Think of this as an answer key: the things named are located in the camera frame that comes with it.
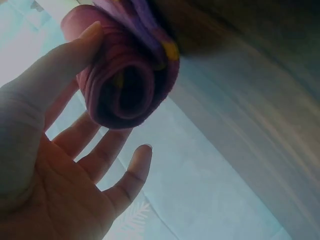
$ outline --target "fabric fold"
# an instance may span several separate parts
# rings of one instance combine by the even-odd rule
[[[67,41],[100,21],[104,41],[76,76],[91,118],[110,129],[133,128],[168,96],[179,71],[175,42],[157,24],[145,0],[94,0],[62,20]]]

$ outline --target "rolled cloth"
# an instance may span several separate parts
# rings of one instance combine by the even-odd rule
[[[167,97],[179,71],[175,42],[157,24],[145,0],[94,0],[62,20],[72,41],[100,21],[103,45],[76,76],[91,118],[110,129],[140,125]]]

